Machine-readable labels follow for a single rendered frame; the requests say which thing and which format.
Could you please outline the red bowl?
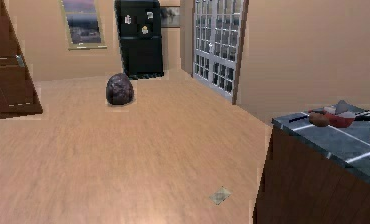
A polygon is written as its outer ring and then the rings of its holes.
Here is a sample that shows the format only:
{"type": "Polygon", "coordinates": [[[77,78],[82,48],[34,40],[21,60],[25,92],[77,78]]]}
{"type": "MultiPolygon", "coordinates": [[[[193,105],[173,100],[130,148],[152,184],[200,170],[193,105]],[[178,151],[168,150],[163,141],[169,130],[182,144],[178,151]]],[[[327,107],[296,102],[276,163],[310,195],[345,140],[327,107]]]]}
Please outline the red bowl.
{"type": "Polygon", "coordinates": [[[347,128],[355,120],[356,115],[353,112],[346,111],[340,114],[335,113],[334,107],[325,107],[324,116],[329,120],[329,124],[336,128],[347,128]]]}

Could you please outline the brown potato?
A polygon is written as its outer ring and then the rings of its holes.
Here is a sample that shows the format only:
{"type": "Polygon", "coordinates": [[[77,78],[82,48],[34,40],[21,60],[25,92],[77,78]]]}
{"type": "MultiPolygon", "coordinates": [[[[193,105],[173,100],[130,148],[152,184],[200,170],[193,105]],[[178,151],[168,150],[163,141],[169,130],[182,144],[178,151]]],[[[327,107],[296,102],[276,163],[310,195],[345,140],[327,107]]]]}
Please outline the brown potato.
{"type": "Polygon", "coordinates": [[[310,113],[309,122],[316,127],[326,127],[329,125],[329,119],[320,113],[310,113]]]}

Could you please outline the small framed wall picture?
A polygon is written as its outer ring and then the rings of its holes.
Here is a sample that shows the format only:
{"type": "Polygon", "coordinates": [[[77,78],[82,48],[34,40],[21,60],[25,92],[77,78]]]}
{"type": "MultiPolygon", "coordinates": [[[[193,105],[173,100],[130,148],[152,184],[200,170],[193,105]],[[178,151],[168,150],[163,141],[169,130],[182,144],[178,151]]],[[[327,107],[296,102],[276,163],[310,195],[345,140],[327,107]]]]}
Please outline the small framed wall picture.
{"type": "Polygon", "coordinates": [[[163,28],[178,28],[180,26],[179,6],[164,6],[161,8],[160,14],[163,28]]]}

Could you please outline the grey square floor cloth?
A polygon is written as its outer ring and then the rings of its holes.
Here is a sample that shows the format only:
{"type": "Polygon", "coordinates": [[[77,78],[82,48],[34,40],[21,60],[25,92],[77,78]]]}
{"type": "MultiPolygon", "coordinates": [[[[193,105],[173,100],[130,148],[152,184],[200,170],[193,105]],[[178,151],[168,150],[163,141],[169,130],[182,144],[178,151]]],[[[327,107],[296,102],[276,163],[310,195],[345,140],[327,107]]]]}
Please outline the grey square floor cloth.
{"type": "Polygon", "coordinates": [[[215,193],[209,196],[209,199],[215,204],[220,205],[223,201],[225,201],[231,192],[226,189],[224,186],[221,186],[215,193]]]}

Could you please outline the grey spatula blade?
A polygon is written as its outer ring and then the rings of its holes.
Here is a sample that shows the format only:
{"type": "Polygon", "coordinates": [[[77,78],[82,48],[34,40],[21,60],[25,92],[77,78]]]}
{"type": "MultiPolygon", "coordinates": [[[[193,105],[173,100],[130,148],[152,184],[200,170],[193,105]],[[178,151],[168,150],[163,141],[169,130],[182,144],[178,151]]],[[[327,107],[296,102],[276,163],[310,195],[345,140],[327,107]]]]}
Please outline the grey spatula blade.
{"type": "Polygon", "coordinates": [[[337,103],[337,106],[336,106],[336,109],[335,109],[335,114],[338,115],[338,114],[347,112],[348,109],[349,109],[349,104],[345,100],[340,100],[337,103]]]}

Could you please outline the brown wooden cupboard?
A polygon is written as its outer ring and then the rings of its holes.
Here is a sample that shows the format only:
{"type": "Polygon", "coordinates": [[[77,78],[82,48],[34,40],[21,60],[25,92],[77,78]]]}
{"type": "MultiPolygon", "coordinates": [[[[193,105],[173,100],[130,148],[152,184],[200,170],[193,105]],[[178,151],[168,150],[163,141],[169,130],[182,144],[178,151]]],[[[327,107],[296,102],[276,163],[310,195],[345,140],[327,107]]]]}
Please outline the brown wooden cupboard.
{"type": "Polygon", "coordinates": [[[0,119],[42,113],[6,4],[0,0],[0,119]]]}

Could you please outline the black fridge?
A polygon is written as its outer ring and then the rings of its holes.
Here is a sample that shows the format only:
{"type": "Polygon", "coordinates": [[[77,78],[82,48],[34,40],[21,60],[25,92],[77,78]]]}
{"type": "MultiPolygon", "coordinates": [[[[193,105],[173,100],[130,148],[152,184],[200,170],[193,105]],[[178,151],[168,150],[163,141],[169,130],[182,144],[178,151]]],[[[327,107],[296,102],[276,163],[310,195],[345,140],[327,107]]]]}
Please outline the black fridge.
{"type": "Polygon", "coordinates": [[[159,0],[114,0],[124,72],[134,79],[164,75],[159,0]]]}

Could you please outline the brown counter with grey top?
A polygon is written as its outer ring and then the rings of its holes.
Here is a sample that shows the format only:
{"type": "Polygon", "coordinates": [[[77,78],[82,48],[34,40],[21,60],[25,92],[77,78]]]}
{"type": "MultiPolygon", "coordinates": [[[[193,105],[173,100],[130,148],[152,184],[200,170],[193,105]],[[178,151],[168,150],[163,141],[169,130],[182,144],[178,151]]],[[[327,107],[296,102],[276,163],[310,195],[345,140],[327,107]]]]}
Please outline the brown counter with grey top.
{"type": "Polygon", "coordinates": [[[370,110],[349,110],[347,128],[272,120],[253,224],[370,224],[370,110]]]}

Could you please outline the dark round bin bag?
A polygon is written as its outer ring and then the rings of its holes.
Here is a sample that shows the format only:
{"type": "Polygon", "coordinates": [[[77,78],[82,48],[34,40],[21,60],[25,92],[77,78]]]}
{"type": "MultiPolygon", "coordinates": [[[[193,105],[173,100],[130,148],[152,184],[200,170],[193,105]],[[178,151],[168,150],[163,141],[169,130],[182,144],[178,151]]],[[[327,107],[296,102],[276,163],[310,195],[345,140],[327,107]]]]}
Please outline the dark round bin bag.
{"type": "Polygon", "coordinates": [[[134,98],[133,85],[124,73],[113,75],[107,82],[106,99],[111,105],[125,105],[134,98]]]}

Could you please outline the window with olive frame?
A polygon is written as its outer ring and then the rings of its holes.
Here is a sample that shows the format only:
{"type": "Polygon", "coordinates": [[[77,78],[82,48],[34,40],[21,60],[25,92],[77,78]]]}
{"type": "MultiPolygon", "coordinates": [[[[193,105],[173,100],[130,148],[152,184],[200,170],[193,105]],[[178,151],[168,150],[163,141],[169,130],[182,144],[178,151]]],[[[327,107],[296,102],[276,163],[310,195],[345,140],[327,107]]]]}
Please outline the window with olive frame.
{"type": "Polygon", "coordinates": [[[69,50],[106,49],[97,0],[59,0],[69,50]]]}

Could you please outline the white glazed door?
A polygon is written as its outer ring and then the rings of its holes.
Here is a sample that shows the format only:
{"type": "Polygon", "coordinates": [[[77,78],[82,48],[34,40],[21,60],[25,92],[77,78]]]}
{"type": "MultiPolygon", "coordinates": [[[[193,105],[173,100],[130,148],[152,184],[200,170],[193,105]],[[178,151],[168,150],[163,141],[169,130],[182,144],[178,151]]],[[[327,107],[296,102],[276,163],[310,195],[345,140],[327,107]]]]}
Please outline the white glazed door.
{"type": "Polygon", "coordinates": [[[192,76],[237,101],[249,0],[195,0],[192,76]]]}

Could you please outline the black knife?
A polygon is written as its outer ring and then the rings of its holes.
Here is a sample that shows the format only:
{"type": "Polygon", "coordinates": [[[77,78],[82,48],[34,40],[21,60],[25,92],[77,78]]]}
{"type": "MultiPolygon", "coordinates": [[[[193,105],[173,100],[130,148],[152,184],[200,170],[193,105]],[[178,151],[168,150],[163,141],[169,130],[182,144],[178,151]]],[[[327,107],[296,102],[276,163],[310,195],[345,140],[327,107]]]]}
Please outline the black knife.
{"type": "Polygon", "coordinates": [[[295,121],[299,121],[299,120],[302,120],[302,119],[306,119],[309,117],[309,114],[307,115],[303,115],[303,116],[300,116],[300,117],[296,117],[296,118],[292,118],[289,120],[289,123],[292,123],[292,122],[295,122],[295,121]]]}

